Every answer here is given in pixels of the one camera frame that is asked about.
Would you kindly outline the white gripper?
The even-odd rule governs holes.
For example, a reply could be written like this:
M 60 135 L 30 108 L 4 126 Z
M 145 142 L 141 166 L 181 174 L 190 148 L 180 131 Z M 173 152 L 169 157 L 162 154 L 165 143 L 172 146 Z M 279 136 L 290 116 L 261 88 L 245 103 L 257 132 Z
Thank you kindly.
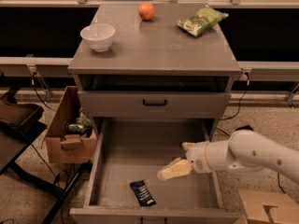
M 171 161 L 168 165 L 162 168 L 157 177 L 160 180 L 168 180 L 175 177 L 188 175 L 192 169 L 198 173 L 211 173 L 212 170 L 208 165 L 206 157 L 206 147 L 208 141 L 193 143 L 193 142 L 183 142 L 181 145 L 186 151 L 186 158 L 176 158 Z

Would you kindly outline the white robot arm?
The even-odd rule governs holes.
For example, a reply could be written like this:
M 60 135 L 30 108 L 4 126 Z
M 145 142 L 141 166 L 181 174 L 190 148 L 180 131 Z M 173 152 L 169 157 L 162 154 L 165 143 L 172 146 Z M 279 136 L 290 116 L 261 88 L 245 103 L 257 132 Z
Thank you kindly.
M 217 142 L 184 142 L 185 159 L 176 158 L 161 169 L 160 180 L 188 175 L 226 171 L 252 174 L 273 170 L 299 183 L 299 152 L 251 130 L 234 132 Z

